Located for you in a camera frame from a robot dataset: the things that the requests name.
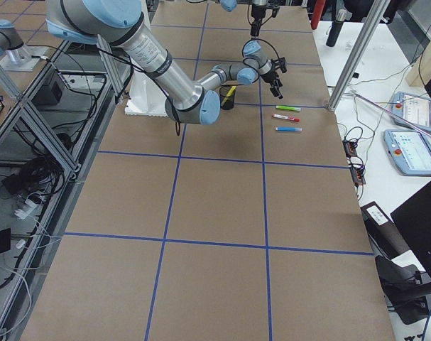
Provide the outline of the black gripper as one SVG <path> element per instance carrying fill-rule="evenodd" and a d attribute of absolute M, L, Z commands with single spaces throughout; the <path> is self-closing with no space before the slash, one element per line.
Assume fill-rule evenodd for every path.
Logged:
<path fill-rule="evenodd" d="M 285 57 L 277 59 L 269 59 L 261 67 L 261 79 L 270 85 L 270 91 L 275 98 L 282 99 L 283 94 L 280 88 L 283 86 L 277 70 L 282 73 L 287 72 L 287 64 Z"/>
<path fill-rule="evenodd" d="M 278 15 L 280 10 L 280 2 L 279 1 L 251 1 L 251 17 L 253 21 L 250 23 L 251 36 L 258 36 L 260 34 L 260 30 L 262 25 L 267 21 L 264 20 L 266 17 L 267 10 L 271 10 L 270 18 L 275 18 Z"/>

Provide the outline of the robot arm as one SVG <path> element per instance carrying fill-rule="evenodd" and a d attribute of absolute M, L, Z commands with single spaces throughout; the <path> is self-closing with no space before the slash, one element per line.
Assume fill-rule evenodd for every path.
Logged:
<path fill-rule="evenodd" d="M 216 1 L 220 4 L 225 11 L 232 12 L 237 7 L 236 0 L 221 0 Z M 271 11 L 271 18 L 275 18 L 280 11 L 279 1 L 268 1 L 268 0 L 253 0 L 248 1 L 250 8 L 250 17 L 253 19 L 250 22 L 251 30 L 250 35 L 252 38 L 257 38 L 260 35 L 261 27 L 266 22 L 266 12 Z"/>
<path fill-rule="evenodd" d="M 176 123 L 210 125 L 219 117 L 216 88 L 228 81 L 250 85 L 258 78 L 282 98 L 279 72 L 286 72 L 284 57 L 269 58 L 261 39 L 253 37 L 242 48 L 240 63 L 220 64 L 204 77 L 191 80 L 144 23 L 140 1 L 47 1 L 48 31 L 63 40 L 94 45 L 102 37 L 122 49 L 167 93 L 165 112 Z"/>

